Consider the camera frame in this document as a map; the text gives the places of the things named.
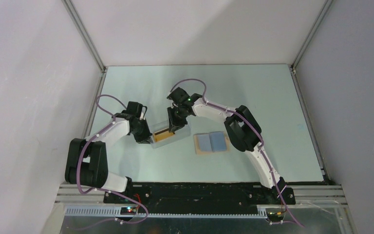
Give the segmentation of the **blue credit card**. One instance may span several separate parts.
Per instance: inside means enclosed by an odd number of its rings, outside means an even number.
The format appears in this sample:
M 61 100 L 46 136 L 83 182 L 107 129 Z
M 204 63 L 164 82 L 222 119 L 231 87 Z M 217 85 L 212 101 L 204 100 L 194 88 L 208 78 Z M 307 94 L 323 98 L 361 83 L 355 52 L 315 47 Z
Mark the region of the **blue credit card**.
M 212 152 L 209 134 L 198 134 L 196 138 L 200 152 Z
M 224 152 L 227 151 L 226 138 L 223 132 L 212 132 L 209 133 L 212 152 Z

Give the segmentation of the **beige leather card holder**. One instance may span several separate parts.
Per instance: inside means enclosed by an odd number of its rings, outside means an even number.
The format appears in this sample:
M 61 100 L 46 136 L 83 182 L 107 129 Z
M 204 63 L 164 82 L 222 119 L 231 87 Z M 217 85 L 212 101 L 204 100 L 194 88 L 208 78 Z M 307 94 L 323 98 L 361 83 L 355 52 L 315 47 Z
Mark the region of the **beige leather card holder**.
M 193 140 L 195 153 L 197 155 L 224 153 L 230 151 L 230 141 L 226 132 L 217 131 L 199 133 L 193 136 Z

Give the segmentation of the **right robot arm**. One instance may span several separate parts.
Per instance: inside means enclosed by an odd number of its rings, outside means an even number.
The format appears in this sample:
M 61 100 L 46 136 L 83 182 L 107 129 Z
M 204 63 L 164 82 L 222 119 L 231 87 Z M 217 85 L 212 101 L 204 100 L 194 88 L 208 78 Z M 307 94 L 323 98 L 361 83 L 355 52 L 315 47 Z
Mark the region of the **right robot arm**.
M 260 183 L 265 187 L 264 199 L 271 204 L 283 198 L 287 184 L 273 166 L 264 148 L 261 127 L 250 110 L 241 105 L 230 108 L 214 103 L 203 95 L 189 95 L 184 89 L 174 88 L 167 96 L 171 106 L 167 108 L 169 131 L 176 132 L 187 125 L 187 117 L 205 117 L 222 123 L 230 143 L 240 152 L 247 154 L 254 166 Z

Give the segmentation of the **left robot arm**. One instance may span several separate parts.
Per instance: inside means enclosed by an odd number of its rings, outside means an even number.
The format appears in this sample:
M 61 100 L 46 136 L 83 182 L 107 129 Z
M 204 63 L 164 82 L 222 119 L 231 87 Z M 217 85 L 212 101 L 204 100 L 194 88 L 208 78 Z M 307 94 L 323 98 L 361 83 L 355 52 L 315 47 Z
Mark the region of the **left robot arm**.
M 131 179 L 109 171 L 107 148 L 130 135 L 138 144 L 152 144 L 152 133 L 145 119 L 147 109 L 141 103 L 130 101 L 125 110 L 114 114 L 97 133 L 71 140 L 64 174 L 66 182 L 115 191 L 121 202 L 131 202 L 134 189 L 127 185 Z

